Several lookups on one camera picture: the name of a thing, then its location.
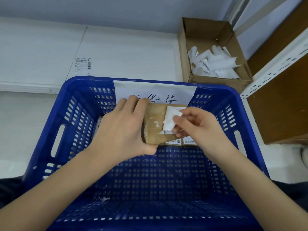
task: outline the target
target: cardboard box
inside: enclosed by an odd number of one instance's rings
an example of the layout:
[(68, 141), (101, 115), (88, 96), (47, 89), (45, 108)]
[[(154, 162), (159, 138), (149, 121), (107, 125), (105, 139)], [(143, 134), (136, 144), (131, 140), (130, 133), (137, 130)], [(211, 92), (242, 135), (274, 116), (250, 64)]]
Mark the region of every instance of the cardboard box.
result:
[(182, 139), (177, 139), (177, 140), (172, 140), (172, 141), (166, 142), (166, 146), (181, 147), (182, 146)]
[[(252, 82), (252, 75), (243, 55), (237, 38), (226, 21), (208, 19), (182, 18), (182, 26), (178, 34), (180, 58), (184, 82), (224, 84), (241, 93)], [(234, 70), (240, 79), (216, 78), (192, 74), (187, 51), (196, 46), (199, 54), (212, 48), (213, 45), (226, 46), (232, 57), (237, 57)]]
[(187, 107), (179, 104), (148, 104), (144, 115), (144, 142), (160, 144), (178, 139), (175, 134), (161, 134), (168, 106)]
[(190, 136), (184, 137), (182, 143), (183, 146), (198, 146)]
[(97, 119), (97, 122), (96, 122), (96, 127), (95, 127), (95, 132), (94, 132), (93, 138), (94, 138), (94, 136), (96, 135), (96, 132), (97, 132), (97, 130), (98, 130), (98, 127), (99, 127), (99, 125), (100, 125), (100, 122), (102, 121), (102, 118), (103, 118), (103, 116), (98, 116), (98, 119)]

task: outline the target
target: floor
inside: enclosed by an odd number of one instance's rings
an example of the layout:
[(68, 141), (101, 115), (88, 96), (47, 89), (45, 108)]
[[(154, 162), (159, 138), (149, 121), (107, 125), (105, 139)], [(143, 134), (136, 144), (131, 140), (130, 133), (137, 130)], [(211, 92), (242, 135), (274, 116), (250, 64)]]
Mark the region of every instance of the floor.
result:
[[(0, 92), (0, 178), (22, 175), (56, 99), (54, 94)], [(308, 181), (300, 145), (265, 145), (249, 104), (244, 107), (259, 143), (270, 177), (295, 183)]]

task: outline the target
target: person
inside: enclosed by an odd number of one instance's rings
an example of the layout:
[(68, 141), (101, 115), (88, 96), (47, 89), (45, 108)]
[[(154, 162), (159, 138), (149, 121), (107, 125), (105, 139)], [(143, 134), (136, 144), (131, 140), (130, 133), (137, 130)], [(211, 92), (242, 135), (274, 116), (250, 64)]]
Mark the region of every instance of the person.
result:
[[(77, 196), (115, 165), (138, 155), (155, 154), (157, 146), (141, 139), (149, 102), (136, 96), (121, 99), (103, 117), (88, 148), (0, 210), (0, 230), (46, 230)], [(176, 136), (192, 137), (225, 173), (264, 230), (308, 228), (308, 213), (234, 147), (213, 114), (195, 107), (181, 112), (182, 117), (174, 116)]]

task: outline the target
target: person's left hand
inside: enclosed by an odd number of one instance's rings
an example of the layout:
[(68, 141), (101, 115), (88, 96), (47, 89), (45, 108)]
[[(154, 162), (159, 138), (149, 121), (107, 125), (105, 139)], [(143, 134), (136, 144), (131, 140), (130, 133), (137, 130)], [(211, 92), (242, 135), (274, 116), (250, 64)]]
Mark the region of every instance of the person's left hand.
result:
[(139, 99), (131, 95), (122, 98), (115, 109), (105, 114), (98, 131), (86, 149), (95, 160), (107, 161), (111, 167), (138, 155), (154, 155), (157, 145), (143, 143), (141, 127), (148, 98)]

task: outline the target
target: basket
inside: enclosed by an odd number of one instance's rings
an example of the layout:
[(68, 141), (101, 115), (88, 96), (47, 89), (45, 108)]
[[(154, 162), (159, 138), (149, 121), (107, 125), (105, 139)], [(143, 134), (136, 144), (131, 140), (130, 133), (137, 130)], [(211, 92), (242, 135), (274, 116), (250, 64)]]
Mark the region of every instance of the basket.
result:
[[(23, 192), (55, 172), (91, 142), (99, 115), (115, 107), (114, 80), (69, 79), (53, 105), (23, 179)], [(212, 112), (231, 142), (239, 131), (247, 157), (268, 172), (238, 93), (225, 85), (138, 80), (196, 86), (188, 106)], [(65, 125), (56, 155), (58, 130)], [(198, 147), (158, 147), (126, 160), (90, 186), (49, 230), (261, 229), (220, 168)]]

